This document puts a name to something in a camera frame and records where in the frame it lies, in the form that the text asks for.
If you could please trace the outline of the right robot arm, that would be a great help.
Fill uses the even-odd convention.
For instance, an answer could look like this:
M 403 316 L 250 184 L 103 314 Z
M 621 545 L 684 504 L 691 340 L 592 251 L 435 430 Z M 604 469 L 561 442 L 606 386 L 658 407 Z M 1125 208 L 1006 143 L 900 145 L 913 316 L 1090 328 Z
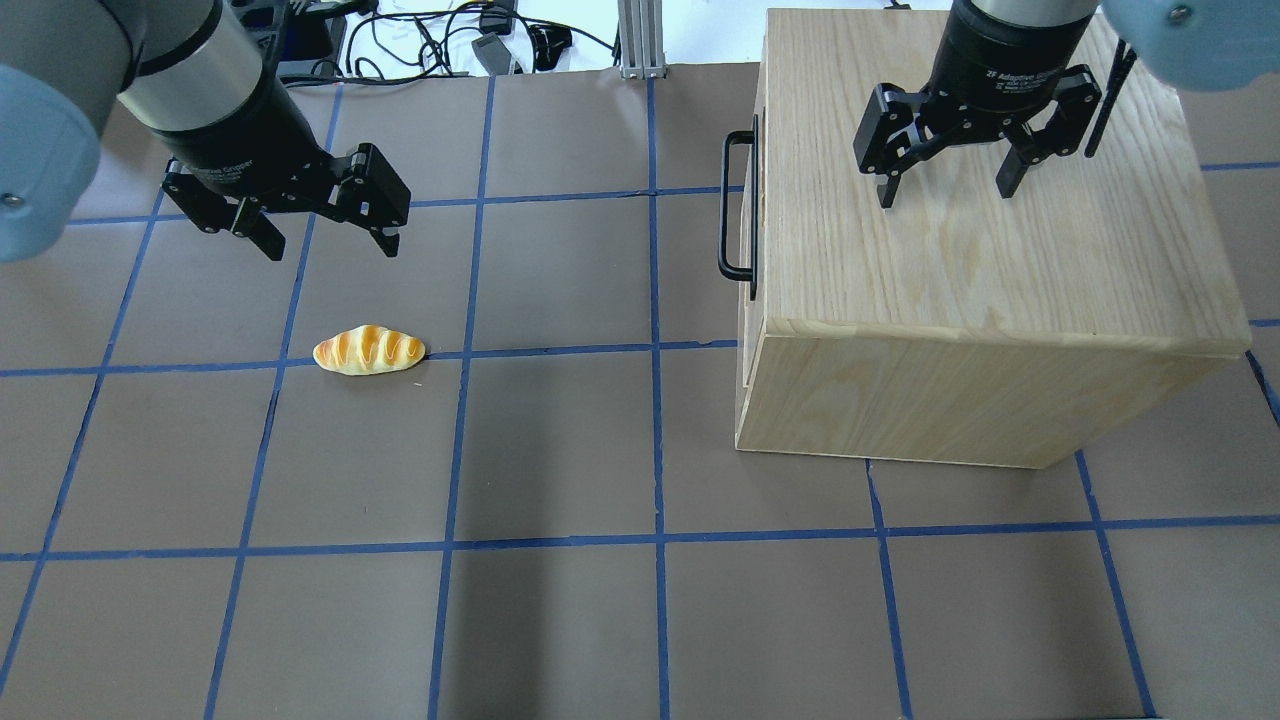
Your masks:
M 1221 92 L 1279 67 L 1275 1 L 955 1 L 929 79 L 877 85 L 852 141 L 879 205 L 945 149 L 1005 141 L 1010 199 L 1051 156 L 1093 156 L 1135 64 L 1174 88 Z

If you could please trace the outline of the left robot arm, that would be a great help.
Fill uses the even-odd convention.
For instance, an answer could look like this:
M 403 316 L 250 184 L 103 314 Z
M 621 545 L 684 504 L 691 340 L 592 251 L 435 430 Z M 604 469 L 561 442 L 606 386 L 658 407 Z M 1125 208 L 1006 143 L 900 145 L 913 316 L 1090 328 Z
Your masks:
M 1 256 L 51 249 L 123 106 L 170 152 L 163 193 L 207 234 L 278 261 L 279 214 L 365 229 L 394 258 L 411 192 L 374 143 L 324 150 L 278 73 L 282 41 L 229 1 L 3 4 Z

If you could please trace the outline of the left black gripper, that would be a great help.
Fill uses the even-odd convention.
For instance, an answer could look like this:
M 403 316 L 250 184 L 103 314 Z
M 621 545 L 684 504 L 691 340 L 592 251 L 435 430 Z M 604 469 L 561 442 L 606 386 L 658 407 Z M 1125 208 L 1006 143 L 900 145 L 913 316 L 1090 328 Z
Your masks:
M 285 237 L 262 211 L 319 211 L 365 229 L 384 256 L 399 254 L 407 184 L 374 143 L 357 143 L 335 177 L 333 156 L 271 73 L 260 76 L 230 115 L 197 129 L 164 131 L 160 138 L 182 164 L 166 165 L 164 193 L 206 234 L 228 231 L 278 263 Z M 334 186 L 335 205 L 329 201 Z

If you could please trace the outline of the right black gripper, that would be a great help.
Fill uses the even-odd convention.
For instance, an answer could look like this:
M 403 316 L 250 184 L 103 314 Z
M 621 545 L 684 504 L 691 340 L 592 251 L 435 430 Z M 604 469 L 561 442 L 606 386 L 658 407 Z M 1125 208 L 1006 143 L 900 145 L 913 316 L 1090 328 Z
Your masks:
M 854 156 L 860 173 L 883 179 L 879 206 L 893 206 L 909 169 L 957 141 L 1006 133 L 1010 149 L 996 176 L 1002 199 L 1032 167 L 1075 152 L 1101 99 L 1088 65 L 1062 76 L 1082 36 L 1080 1 L 955 1 L 925 91 L 876 85 L 858 126 Z M 1024 122 L 1051 96 L 1052 115 L 1029 129 Z

